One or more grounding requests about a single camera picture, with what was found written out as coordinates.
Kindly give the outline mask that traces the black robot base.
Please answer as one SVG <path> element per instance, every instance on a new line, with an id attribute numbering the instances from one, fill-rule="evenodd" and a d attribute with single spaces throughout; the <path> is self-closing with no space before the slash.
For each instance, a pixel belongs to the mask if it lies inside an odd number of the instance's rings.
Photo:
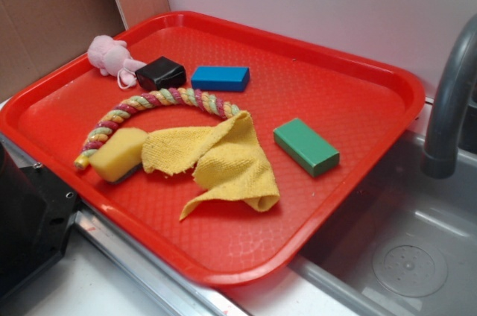
<path id="1" fill-rule="evenodd" d="M 1 147 L 1 301 L 64 257 L 78 204 L 53 171 L 19 167 Z"/>

